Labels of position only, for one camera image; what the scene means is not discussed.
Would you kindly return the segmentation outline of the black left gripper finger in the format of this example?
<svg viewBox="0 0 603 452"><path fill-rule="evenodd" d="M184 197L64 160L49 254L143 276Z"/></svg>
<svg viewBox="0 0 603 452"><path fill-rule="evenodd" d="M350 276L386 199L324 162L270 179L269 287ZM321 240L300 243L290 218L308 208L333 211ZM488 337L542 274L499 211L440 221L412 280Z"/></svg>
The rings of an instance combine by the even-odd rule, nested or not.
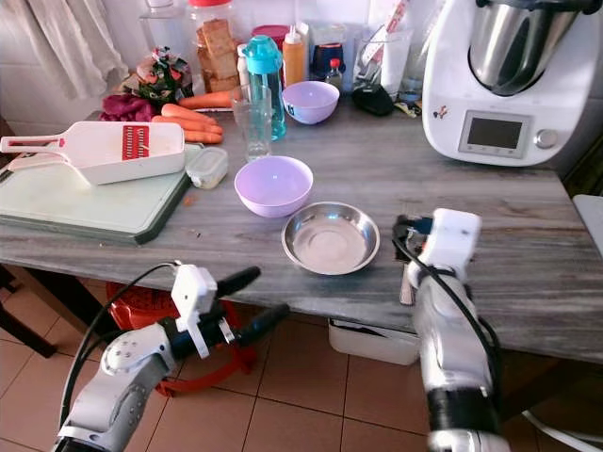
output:
<svg viewBox="0 0 603 452"><path fill-rule="evenodd" d="M233 294L240 292L240 290L249 287L253 284L258 277L262 275L262 270L259 266L249 266L242 268L234 274L224 277L222 280L217 281L216 298L222 299L232 296Z"/></svg>
<svg viewBox="0 0 603 452"><path fill-rule="evenodd" d="M250 347L267 336L290 315L287 304L269 307L263 313L255 315L245 324L236 329L236 344L238 347Z"/></svg>

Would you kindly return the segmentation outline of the stainless steel bowl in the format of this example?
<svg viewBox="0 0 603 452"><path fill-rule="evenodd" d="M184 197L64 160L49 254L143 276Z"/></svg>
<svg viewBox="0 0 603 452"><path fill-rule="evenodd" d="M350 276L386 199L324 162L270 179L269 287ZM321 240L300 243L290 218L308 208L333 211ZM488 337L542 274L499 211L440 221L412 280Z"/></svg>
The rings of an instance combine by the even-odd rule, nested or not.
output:
<svg viewBox="0 0 603 452"><path fill-rule="evenodd" d="M281 234L285 255L314 274L353 274L373 262L381 232L356 206L314 202L289 217Z"/></svg>

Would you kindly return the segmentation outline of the dark wooden chair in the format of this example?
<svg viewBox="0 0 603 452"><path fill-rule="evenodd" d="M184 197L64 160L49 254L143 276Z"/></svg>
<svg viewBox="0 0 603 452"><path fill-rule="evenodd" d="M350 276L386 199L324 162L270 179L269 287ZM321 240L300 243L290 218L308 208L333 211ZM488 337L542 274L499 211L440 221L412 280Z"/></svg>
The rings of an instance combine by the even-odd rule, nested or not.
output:
<svg viewBox="0 0 603 452"><path fill-rule="evenodd" d="M3 339L25 345L42 358L51 358L56 348L48 343L46 335L55 326L59 315L44 304L33 289L24 287L4 267L1 267L1 289Z"/></svg>

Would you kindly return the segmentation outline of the small purple bowl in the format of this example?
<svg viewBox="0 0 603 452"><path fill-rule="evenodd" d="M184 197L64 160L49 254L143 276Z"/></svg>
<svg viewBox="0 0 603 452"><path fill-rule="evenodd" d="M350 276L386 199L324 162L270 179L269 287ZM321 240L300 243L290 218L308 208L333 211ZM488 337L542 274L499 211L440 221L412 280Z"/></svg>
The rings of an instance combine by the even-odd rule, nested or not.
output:
<svg viewBox="0 0 603 452"><path fill-rule="evenodd" d="M281 93L285 112L297 123L306 125L319 124L331 117L340 96L339 89L323 81L294 83Z"/></svg>

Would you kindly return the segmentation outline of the pale green cutting board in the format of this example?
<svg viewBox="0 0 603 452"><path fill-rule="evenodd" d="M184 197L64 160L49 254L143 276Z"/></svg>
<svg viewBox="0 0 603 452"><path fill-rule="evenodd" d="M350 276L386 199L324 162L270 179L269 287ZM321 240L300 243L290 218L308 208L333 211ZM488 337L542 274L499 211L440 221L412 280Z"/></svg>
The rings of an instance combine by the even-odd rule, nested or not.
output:
<svg viewBox="0 0 603 452"><path fill-rule="evenodd" d="M13 227L141 245L159 236L189 186L182 170L94 186L63 163L5 169L0 220Z"/></svg>

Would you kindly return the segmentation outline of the small clear lidded container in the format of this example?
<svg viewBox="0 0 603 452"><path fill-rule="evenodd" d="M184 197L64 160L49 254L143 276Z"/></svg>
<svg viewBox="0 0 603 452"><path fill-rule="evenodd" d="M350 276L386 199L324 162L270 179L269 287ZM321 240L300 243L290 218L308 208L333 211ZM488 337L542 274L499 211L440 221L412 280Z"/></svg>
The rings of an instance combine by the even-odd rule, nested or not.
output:
<svg viewBox="0 0 603 452"><path fill-rule="evenodd" d="M185 173L199 189L212 189L227 176L229 155L224 148L185 145Z"/></svg>

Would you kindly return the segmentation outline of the bagged vegetable bunch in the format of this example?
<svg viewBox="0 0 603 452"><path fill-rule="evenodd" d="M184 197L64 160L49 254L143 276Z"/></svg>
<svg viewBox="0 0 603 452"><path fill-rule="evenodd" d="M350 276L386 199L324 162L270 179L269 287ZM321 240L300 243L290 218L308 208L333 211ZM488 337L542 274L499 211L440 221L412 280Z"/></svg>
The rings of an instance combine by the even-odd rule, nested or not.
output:
<svg viewBox="0 0 603 452"><path fill-rule="evenodd" d="M160 105L195 94L193 66L170 47L156 47L135 68L133 93Z"/></svg>

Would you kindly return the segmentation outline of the clear drinking glass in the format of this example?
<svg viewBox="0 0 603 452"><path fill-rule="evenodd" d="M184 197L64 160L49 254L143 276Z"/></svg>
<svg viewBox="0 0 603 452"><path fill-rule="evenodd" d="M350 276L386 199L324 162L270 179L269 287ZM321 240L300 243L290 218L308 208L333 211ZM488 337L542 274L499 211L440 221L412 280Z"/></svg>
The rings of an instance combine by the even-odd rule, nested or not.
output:
<svg viewBox="0 0 603 452"><path fill-rule="evenodd" d="M244 85L232 91L232 113L246 148L247 162L271 154L272 106L267 87Z"/></svg>

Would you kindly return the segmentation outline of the orange sauce bottle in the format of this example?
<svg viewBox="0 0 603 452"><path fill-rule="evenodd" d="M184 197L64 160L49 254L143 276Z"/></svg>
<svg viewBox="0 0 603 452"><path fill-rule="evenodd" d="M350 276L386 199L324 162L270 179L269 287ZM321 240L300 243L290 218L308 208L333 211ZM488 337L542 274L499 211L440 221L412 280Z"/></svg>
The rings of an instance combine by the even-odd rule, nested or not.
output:
<svg viewBox="0 0 603 452"><path fill-rule="evenodd" d="M307 31L309 25L297 22L289 27L283 42L283 78L284 87L307 81Z"/></svg>

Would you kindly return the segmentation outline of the white plastic box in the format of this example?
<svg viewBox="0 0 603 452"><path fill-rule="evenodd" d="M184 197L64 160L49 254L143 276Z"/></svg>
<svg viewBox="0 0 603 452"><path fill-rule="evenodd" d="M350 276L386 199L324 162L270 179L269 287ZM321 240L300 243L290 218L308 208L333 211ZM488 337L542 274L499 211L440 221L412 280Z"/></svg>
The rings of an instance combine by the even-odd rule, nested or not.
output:
<svg viewBox="0 0 603 452"><path fill-rule="evenodd" d="M416 334L328 319L329 345L337 352L389 364L415 364L419 354Z"/></svg>

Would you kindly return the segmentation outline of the pink lidded container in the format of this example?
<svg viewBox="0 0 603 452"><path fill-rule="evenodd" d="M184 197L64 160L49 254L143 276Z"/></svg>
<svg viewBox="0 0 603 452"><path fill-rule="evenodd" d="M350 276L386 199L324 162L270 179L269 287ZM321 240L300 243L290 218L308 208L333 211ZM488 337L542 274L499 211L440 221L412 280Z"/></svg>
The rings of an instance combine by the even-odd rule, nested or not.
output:
<svg viewBox="0 0 603 452"><path fill-rule="evenodd" d="M290 25L284 24L263 24L255 26L251 31L251 36L268 36L276 43L277 47L283 46L285 36L289 33Z"/></svg>

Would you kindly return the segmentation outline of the clear measuring jug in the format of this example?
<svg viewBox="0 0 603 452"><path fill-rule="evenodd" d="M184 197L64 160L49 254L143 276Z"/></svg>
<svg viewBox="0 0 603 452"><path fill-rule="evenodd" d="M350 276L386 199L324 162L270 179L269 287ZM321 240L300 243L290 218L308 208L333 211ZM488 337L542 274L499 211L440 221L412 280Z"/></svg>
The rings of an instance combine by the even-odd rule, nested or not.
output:
<svg viewBox="0 0 603 452"><path fill-rule="evenodd" d="M352 87L381 86L397 96L410 51L411 27L388 31L386 25L366 33L354 64Z"/></svg>

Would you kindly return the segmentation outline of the white curtain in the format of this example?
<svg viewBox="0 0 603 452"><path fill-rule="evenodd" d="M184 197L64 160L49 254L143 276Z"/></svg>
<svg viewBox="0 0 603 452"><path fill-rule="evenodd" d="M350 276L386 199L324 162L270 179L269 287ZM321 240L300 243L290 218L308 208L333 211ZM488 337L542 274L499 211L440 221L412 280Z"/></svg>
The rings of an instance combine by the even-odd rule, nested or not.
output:
<svg viewBox="0 0 603 452"><path fill-rule="evenodd" d="M93 98L128 76L103 0L8 0L49 83L69 100Z"/></svg>

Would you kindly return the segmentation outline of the black pouch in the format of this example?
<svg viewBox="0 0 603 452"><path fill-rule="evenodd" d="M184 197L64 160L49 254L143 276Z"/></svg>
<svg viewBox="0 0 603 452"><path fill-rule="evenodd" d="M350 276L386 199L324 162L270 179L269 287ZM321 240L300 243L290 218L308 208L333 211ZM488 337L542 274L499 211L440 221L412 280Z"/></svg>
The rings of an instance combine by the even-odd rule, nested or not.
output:
<svg viewBox="0 0 603 452"><path fill-rule="evenodd" d="M350 91L353 106L378 117L386 117L395 111L395 99L378 83L358 82Z"/></svg>

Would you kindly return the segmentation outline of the small dark bottle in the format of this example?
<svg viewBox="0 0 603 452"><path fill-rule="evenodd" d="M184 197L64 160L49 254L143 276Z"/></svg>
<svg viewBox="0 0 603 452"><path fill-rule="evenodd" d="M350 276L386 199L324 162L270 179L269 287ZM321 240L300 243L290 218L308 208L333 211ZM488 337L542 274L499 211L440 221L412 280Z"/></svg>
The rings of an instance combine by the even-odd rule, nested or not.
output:
<svg viewBox="0 0 603 452"><path fill-rule="evenodd" d="M343 93L344 91L344 70L343 60L340 57L332 57L329 60L326 74L324 74L324 82L328 83L332 87L335 87L337 91Z"/></svg>

